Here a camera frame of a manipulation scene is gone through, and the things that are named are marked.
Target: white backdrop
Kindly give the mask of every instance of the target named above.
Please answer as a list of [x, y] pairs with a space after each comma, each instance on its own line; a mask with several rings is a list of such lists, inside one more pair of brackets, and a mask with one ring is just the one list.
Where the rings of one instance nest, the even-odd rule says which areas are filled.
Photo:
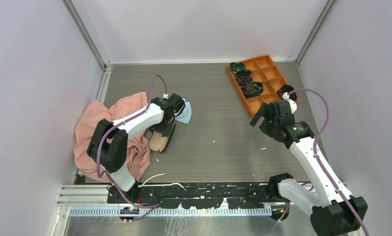
[[[323, 141], [333, 169], [368, 202], [370, 234], [392, 236], [392, 0], [338, 1], [300, 69], [331, 107]], [[309, 101], [321, 127], [325, 107]]]
[[73, 2], [111, 63], [157, 63], [295, 60], [326, 0]]
[[101, 68], [61, 0], [0, 0], [0, 236], [49, 236]]

